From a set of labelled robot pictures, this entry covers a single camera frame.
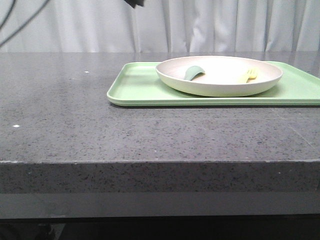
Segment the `countertop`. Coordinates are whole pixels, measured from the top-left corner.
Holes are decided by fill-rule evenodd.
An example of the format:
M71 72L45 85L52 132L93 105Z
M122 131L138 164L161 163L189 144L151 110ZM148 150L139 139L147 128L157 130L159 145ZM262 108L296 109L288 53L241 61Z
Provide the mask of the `countertop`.
M319 107L120 107L108 101L124 64L196 55L279 61L320 77L318 51L1 53L0 218L320 213ZM88 206L77 213L75 199L86 208L93 201L86 202L88 196L106 203L111 195L109 210L128 206L119 199L130 199L131 208L137 198L160 202L138 207L139 213L93 213ZM189 206L180 209L186 196ZM286 210L263 208L269 197ZM38 212L17 213L13 204L33 206L39 198L46 204ZM70 201L74 209L49 214L53 198L67 198L59 204ZM194 198L206 209L194 206ZM243 202L245 210L213 209L214 199L223 198L230 206L239 198L252 202ZM161 199L171 207L159 209ZM257 199L261 206L251 208Z

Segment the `spoon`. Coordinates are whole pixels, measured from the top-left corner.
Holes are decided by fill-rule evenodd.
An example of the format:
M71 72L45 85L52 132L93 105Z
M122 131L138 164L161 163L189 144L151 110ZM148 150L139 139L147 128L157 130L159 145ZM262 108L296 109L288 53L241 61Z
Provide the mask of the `spoon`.
M191 66L186 70L185 76L184 76L183 79L187 80L187 81L191 81L197 75L204 74L204 73L205 73L205 70L203 70L201 67L199 67L199 66Z

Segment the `bowl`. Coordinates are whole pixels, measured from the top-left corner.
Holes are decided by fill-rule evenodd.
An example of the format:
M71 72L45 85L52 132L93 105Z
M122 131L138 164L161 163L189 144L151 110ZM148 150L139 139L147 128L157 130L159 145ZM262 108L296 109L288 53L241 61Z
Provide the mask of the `bowl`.
M184 80L186 70L199 66L205 74L192 81ZM249 68L257 68L258 75L247 83L235 83ZM269 90L283 75L271 63L234 56L186 56L161 62L156 72L163 83L188 94L206 97L244 97Z

